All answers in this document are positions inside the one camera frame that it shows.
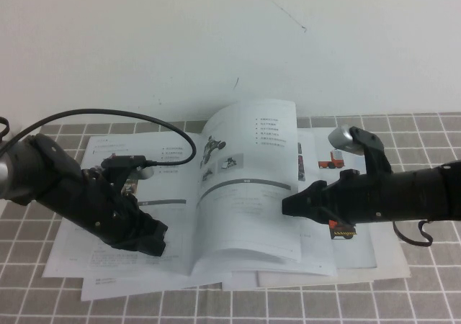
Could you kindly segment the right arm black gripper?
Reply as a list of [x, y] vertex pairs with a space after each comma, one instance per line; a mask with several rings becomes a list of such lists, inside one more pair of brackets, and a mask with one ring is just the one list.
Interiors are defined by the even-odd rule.
[[385, 184], [395, 175], [394, 172], [360, 175], [349, 169], [344, 179], [314, 181], [301, 192], [282, 200], [282, 214], [323, 225], [329, 225], [330, 221], [346, 225], [395, 222], [396, 216], [384, 195]]

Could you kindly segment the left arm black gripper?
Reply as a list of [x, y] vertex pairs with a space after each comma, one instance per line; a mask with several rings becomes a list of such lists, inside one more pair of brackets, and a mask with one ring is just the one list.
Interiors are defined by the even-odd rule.
[[122, 190], [132, 172], [128, 167], [83, 170], [57, 212], [113, 248], [160, 257], [168, 227], [142, 212], [137, 199]]

